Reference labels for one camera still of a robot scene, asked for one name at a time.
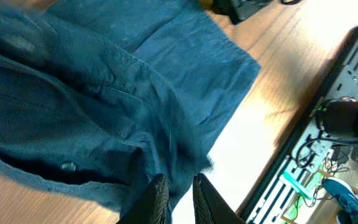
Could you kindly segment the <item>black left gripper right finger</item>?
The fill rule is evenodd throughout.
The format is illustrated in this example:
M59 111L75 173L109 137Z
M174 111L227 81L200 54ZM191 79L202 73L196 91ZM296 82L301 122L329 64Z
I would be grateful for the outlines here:
M196 224L245 224L203 173L193 178L193 206Z

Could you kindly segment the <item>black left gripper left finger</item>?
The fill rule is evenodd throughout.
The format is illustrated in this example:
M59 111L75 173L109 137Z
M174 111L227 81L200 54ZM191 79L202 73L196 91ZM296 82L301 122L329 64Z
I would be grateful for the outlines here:
M166 177L163 174L157 174L141 198L117 224L167 224L168 200Z

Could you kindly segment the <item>navy blue shorts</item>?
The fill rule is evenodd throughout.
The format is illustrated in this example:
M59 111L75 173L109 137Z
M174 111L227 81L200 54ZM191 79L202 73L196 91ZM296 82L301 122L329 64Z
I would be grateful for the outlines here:
M0 174L126 215L173 210L260 65L195 1L0 2Z

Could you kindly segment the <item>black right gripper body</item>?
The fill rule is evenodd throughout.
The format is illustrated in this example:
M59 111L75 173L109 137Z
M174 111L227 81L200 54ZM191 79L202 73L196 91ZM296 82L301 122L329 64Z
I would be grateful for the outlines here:
M272 0L214 0L213 11L228 16L237 25L268 6Z

